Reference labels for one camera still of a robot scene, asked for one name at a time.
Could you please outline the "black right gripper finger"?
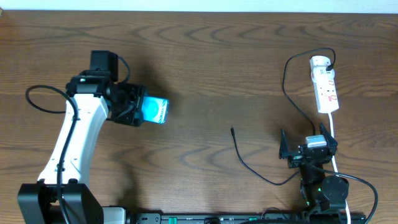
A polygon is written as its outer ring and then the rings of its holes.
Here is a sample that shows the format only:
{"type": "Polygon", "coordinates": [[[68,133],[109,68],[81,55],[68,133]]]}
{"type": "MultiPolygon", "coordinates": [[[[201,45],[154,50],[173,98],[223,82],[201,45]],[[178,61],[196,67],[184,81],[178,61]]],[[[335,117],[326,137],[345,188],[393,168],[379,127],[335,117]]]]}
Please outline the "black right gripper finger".
{"type": "Polygon", "coordinates": [[[320,129],[321,135],[325,138],[326,143],[328,145],[336,145],[335,138],[331,136],[331,134],[327,131],[327,129],[323,123],[319,123],[319,129],[320,129]]]}
{"type": "Polygon", "coordinates": [[[281,130],[280,134],[281,134],[281,139],[280,139],[279,152],[280,153],[288,153],[289,146],[287,144],[287,139],[286,139],[285,132],[283,129],[281,130]]]}

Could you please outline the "smartphone with teal screen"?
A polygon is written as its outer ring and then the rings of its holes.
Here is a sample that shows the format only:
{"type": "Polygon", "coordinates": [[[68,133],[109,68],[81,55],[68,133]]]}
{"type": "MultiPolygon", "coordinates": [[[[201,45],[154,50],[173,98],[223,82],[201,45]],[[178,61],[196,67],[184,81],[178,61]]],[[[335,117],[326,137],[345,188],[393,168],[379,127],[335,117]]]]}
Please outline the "smartphone with teal screen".
{"type": "Polygon", "coordinates": [[[145,96],[142,103],[143,120],[156,124],[164,124],[167,119],[169,100],[154,96],[145,96]]]}

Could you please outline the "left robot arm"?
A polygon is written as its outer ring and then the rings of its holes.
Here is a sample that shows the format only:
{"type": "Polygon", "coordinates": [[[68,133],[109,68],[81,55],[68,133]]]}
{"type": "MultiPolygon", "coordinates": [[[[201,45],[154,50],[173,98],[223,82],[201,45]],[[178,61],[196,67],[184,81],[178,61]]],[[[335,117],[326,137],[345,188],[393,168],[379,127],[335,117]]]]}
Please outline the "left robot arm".
{"type": "Polygon", "coordinates": [[[122,58],[91,52],[90,67],[60,94],[65,119],[53,153],[34,184],[22,184],[17,201],[26,223],[129,223],[124,207],[102,207],[89,189],[90,165],[106,120],[128,126],[144,122],[146,89],[118,80],[122,58]]]}

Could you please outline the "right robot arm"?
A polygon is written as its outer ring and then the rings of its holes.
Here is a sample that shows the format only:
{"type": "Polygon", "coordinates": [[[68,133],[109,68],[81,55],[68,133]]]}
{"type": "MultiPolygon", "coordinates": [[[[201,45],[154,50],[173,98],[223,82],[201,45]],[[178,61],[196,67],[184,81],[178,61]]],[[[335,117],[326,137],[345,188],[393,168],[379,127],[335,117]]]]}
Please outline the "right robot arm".
{"type": "Polygon", "coordinates": [[[320,124],[320,134],[309,136],[305,144],[290,149],[284,130],[281,131],[279,158],[286,159],[288,167],[298,168],[301,176],[300,191],[308,203],[301,217],[305,223],[319,223],[328,218],[343,221],[341,211],[346,208],[349,183],[343,177],[327,176],[323,166],[331,162],[338,143],[320,124]]]}

